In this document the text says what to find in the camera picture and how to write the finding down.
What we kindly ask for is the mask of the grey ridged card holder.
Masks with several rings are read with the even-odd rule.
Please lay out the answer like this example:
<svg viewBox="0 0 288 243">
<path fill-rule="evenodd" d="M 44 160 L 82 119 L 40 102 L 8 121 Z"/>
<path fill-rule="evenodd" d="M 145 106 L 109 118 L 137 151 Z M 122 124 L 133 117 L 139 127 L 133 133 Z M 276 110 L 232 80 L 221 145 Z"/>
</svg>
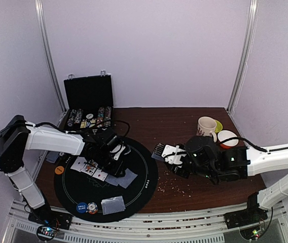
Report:
<svg viewBox="0 0 288 243">
<path fill-rule="evenodd" d="M 159 161 L 164 161 L 163 158 L 163 151 L 165 148 L 165 144 L 163 143 L 158 143 L 155 145 L 153 153 L 151 155 L 151 158 L 155 159 L 155 160 L 159 160 Z"/>
</svg>

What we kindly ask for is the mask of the orange big blind button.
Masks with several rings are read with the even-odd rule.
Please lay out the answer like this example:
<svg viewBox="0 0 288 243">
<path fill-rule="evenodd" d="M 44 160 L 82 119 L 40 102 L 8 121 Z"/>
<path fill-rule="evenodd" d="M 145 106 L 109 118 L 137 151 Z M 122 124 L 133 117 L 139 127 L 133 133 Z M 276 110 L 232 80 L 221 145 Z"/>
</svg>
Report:
<svg viewBox="0 0 288 243">
<path fill-rule="evenodd" d="M 64 172 L 64 167 L 63 166 L 57 166 L 54 170 L 56 175 L 61 175 Z"/>
</svg>

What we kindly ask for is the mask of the red poker chip stack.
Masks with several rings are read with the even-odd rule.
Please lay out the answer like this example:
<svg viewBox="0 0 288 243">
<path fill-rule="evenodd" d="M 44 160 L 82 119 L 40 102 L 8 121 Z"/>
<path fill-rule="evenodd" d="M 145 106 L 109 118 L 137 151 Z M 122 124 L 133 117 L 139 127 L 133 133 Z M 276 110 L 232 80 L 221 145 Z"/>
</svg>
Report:
<svg viewBox="0 0 288 243">
<path fill-rule="evenodd" d="M 98 212 L 98 206 L 97 206 L 97 204 L 94 203 L 94 202 L 88 203 L 88 204 L 87 204 L 87 212 L 88 212 L 89 214 L 96 214 L 96 213 Z"/>
</svg>

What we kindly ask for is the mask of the blue small blind button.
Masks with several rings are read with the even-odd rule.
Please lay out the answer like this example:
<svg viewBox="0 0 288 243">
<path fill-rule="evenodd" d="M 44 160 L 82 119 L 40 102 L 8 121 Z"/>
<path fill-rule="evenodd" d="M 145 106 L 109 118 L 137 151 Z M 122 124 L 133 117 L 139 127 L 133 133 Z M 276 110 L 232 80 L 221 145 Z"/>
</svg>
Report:
<svg viewBox="0 0 288 243">
<path fill-rule="evenodd" d="M 76 211 L 80 214 L 86 213 L 88 209 L 88 205 L 85 202 L 80 202 L 76 206 Z"/>
</svg>

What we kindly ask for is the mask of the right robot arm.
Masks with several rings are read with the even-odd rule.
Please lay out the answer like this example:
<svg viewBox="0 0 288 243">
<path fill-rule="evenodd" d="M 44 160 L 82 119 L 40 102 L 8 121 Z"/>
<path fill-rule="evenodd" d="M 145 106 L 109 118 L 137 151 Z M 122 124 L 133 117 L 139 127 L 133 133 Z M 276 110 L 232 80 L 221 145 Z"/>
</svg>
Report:
<svg viewBox="0 0 288 243">
<path fill-rule="evenodd" d="M 288 169 L 288 144 L 259 147 L 245 138 L 215 141 L 210 136 L 193 136 L 185 144 L 156 144 L 152 158 L 162 161 L 174 174 L 209 179 L 214 185 L 270 171 Z M 270 187 L 248 197 L 242 220 L 253 223 L 261 212 L 288 197 L 288 174 Z"/>
</svg>

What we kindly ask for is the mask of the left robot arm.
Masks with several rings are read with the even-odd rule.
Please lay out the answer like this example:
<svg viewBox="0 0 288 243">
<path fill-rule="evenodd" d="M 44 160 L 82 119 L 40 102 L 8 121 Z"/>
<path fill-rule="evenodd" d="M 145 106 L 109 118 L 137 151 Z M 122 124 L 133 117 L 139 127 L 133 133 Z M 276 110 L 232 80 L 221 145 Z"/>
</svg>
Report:
<svg viewBox="0 0 288 243">
<path fill-rule="evenodd" d="M 96 162 L 104 172 L 119 177 L 125 174 L 123 157 L 130 150 L 111 127 L 67 131 L 50 122 L 35 124 L 16 115 L 0 130 L 0 172 L 9 178 L 35 217 L 49 225 L 55 215 L 24 164 L 26 151 L 83 157 Z"/>
</svg>

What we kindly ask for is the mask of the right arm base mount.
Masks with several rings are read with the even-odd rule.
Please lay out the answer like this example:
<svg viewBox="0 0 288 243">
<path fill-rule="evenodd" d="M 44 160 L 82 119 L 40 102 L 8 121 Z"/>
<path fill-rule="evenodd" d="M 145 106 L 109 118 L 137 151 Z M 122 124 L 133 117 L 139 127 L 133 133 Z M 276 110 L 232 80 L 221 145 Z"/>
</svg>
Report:
<svg viewBox="0 0 288 243">
<path fill-rule="evenodd" d="M 228 229 L 242 227 L 254 223 L 259 223 L 261 219 L 268 218 L 267 211 L 264 210 L 240 210 L 224 214 L 225 223 Z"/>
</svg>

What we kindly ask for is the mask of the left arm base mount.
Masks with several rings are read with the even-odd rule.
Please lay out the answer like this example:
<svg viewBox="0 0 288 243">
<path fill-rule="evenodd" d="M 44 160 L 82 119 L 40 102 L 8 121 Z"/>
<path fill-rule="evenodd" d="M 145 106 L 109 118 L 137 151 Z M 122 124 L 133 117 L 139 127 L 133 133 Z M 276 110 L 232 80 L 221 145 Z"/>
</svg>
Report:
<svg viewBox="0 0 288 243">
<path fill-rule="evenodd" d="M 69 230 L 73 216 L 57 211 L 42 211 L 31 209 L 28 220 L 55 229 Z"/>
</svg>

